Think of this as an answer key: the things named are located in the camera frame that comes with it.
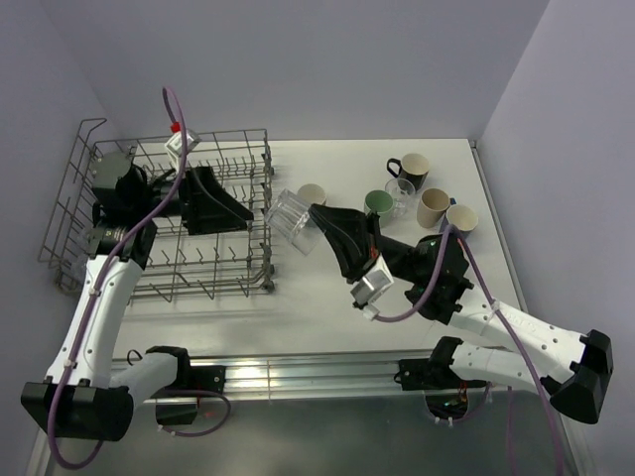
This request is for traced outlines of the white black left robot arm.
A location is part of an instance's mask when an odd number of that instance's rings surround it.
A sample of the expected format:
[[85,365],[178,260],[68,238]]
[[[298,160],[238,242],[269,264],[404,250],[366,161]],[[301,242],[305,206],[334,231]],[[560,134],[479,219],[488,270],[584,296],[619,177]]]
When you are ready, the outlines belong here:
[[150,260],[156,217],[178,217],[188,235],[247,229],[254,214],[210,167],[168,170],[149,179],[130,153],[109,153],[90,167],[93,226],[84,284],[71,325],[41,383],[25,384],[21,404],[52,438],[118,441],[135,410],[165,390],[188,392],[188,351],[154,346],[118,375],[111,360],[125,308]]

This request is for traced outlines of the aluminium mounting rail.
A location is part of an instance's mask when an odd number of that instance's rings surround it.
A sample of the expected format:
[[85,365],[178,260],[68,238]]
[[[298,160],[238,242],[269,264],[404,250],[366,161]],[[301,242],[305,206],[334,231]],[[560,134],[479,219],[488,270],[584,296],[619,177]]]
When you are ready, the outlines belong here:
[[[523,358],[511,352],[462,343],[449,368],[462,380],[482,380],[497,386],[534,392],[536,386]],[[43,381],[47,396],[61,394],[65,405],[85,403],[109,412],[128,411],[151,400],[160,390],[184,386],[194,366],[221,365],[201,360],[194,363],[181,347],[155,346],[125,370],[115,373],[104,359],[89,350],[86,362],[65,354],[56,360]],[[398,362],[374,357],[329,356],[326,359],[245,360],[226,365],[224,395],[240,400],[334,398],[337,396],[387,395],[401,387],[393,381]]]

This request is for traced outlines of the clear glass mug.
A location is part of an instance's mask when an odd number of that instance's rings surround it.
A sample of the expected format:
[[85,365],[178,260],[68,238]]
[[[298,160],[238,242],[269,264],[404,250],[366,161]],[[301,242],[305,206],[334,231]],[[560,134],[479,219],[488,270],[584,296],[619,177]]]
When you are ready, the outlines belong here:
[[386,182],[384,190],[393,198],[393,217],[405,215],[415,200],[416,190],[413,184],[405,178],[391,178]]

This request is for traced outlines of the black mug cream inside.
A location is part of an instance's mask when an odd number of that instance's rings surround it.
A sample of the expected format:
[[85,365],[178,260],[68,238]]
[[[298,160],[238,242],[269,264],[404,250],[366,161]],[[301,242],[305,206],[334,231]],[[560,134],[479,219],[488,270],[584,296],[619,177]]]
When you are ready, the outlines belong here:
[[417,153],[406,154],[401,159],[390,158],[386,163],[386,170],[394,179],[409,181],[415,191],[422,188],[430,169],[430,161]]

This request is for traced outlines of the blue cup cream inside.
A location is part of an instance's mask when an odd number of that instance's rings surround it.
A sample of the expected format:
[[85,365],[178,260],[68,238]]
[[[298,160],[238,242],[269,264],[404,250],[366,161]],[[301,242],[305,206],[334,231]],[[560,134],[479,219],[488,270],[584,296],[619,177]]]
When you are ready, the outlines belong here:
[[478,215],[466,205],[452,204],[445,211],[440,231],[443,232],[449,225],[454,226],[467,238],[478,225]]

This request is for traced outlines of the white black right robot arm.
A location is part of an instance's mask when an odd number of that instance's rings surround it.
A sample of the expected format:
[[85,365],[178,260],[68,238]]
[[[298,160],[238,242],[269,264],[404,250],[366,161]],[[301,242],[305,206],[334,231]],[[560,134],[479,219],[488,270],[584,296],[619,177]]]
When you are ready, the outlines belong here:
[[456,226],[410,246],[384,236],[375,212],[313,204],[309,217],[366,319],[397,323],[418,314],[494,344],[480,350],[442,338],[429,361],[435,383],[488,381],[535,392],[566,417],[598,423],[614,370],[610,338],[563,329],[494,297]]

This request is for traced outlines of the beige cup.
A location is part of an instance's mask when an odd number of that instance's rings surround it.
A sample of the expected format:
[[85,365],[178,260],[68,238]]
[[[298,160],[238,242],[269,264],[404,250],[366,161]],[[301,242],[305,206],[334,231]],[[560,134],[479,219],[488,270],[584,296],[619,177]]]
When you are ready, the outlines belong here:
[[448,194],[439,188],[427,188],[418,202],[417,222],[422,228],[434,227],[450,207]]

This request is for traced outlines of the clear glass tumbler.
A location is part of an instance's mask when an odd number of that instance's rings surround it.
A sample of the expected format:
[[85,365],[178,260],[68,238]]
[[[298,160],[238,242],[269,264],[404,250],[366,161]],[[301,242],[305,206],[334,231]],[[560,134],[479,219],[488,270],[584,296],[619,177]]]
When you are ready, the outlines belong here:
[[310,216],[310,204],[286,188],[272,202],[265,214],[265,222],[304,256],[322,237]]
[[91,232],[91,229],[82,230],[69,240],[68,272],[80,284],[85,278],[86,266],[90,257]]

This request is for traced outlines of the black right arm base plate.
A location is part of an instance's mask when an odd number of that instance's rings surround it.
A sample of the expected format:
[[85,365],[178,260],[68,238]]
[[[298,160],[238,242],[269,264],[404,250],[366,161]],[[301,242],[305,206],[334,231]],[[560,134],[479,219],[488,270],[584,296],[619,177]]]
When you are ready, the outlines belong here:
[[393,381],[405,392],[481,389],[482,380],[462,380],[449,368],[432,363],[429,358],[402,359]]

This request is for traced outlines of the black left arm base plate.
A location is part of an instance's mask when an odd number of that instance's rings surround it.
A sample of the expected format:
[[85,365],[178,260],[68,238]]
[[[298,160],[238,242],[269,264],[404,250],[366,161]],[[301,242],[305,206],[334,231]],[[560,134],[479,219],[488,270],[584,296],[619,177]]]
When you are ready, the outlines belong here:
[[176,431],[198,432],[207,423],[219,425],[225,422],[226,373],[227,367],[223,365],[194,366],[184,386],[158,391],[152,397],[157,424]]

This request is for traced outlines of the grey-blue mug cream inside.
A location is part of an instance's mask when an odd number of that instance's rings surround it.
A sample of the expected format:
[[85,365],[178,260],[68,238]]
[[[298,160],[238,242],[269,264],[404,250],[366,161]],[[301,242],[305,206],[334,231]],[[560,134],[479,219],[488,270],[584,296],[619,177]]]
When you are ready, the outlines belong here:
[[325,205],[327,195],[325,190],[316,183],[303,184],[297,191],[298,197],[308,204]]

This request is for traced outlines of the green ceramic cup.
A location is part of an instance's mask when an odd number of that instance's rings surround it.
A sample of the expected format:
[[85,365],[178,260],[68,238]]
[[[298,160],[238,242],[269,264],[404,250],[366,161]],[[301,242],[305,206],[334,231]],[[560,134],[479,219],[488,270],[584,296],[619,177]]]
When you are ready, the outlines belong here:
[[364,197],[364,212],[366,214],[377,214],[381,227],[385,227],[391,223],[394,208],[395,200],[385,190],[374,189],[369,191]]

